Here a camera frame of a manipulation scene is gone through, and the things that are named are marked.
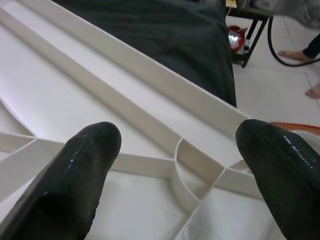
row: black cable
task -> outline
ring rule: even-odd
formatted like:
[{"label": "black cable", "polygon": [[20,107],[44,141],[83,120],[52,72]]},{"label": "black cable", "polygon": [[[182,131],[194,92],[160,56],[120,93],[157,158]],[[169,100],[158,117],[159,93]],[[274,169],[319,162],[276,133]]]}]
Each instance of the black cable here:
[{"label": "black cable", "polygon": [[273,21],[274,21],[274,17],[273,17],[273,16],[270,16],[269,24],[268,24],[268,31],[267,31],[267,38],[268,38],[268,44],[269,44],[270,51],[271,51],[272,55],[274,56],[274,58],[275,58],[279,63],[281,63],[282,65],[288,66],[288,67],[302,67],[302,66],[314,64],[314,63],[317,63],[317,62],[320,61],[320,58],[319,58],[319,59],[316,59],[316,60],[313,60],[313,61],[309,61],[309,62],[305,62],[305,63],[300,63],[300,64],[290,64],[290,63],[287,63],[287,62],[285,62],[285,61],[282,61],[282,60],[278,57],[278,55],[276,54],[275,49],[274,49],[274,46],[273,46],[273,44],[272,44],[271,30],[272,30],[272,23],[273,23]]}]

